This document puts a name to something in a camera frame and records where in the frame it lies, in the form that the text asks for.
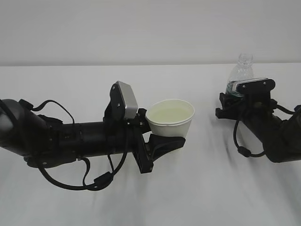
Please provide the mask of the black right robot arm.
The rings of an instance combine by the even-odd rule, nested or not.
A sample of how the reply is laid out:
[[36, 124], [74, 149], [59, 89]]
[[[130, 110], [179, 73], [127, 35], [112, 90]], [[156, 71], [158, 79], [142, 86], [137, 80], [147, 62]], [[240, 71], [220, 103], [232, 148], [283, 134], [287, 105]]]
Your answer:
[[[215, 110], [219, 119], [235, 120], [233, 141], [244, 157], [266, 156], [271, 162], [282, 163], [301, 159], [301, 111], [290, 112], [279, 106], [270, 93], [246, 94], [235, 97], [220, 93], [221, 108]], [[240, 145], [237, 129], [242, 122], [262, 143], [261, 153], [252, 153]]]

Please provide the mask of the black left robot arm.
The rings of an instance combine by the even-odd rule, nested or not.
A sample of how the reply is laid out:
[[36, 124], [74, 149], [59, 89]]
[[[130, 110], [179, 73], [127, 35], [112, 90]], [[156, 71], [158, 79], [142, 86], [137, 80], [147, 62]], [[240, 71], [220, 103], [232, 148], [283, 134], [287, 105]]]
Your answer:
[[181, 136], [154, 134], [145, 142], [143, 135], [150, 127], [143, 108], [132, 120], [115, 119], [108, 106], [101, 122], [64, 124], [59, 119], [36, 114], [33, 106], [24, 100], [5, 99], [4, 104], [18, 126], [13, 125], [5, 112], [0, 113], [0, 146], [22, 156], [32, 168], [36, 167], [34, 157], [49, 169], [77, 158], [128, 151], [144, 174], [152, 171], [155, 160], [185, 144]]

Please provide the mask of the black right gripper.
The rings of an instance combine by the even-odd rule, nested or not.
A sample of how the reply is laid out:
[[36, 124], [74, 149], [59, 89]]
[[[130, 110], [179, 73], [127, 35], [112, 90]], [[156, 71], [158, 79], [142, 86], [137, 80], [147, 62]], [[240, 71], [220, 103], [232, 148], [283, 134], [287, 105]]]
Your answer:
[[215, 109], [215, 116], [218, 119], [246, 120], [250, 117], [254, 105], [253, 100], [242, 99], [227, 93], [220, 93], [219, 100], [221, 107]]

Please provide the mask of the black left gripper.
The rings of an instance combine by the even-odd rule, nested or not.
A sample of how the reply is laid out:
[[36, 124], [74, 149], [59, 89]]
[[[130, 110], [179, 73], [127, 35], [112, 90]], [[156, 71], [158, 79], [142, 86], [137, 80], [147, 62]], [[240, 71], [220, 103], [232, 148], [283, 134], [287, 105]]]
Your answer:
[[139, 108], [134, 119], [127, 120], [130, 151], [141, 174], [152, 172], [153, 161], [169, 152], [182, 148], [186, 141], [184, 137], [164, 137], [151, 134], [148, 143], [146, 143], [143, 134], [151, 131], [145, 117], [146, 112], [146, 109]]

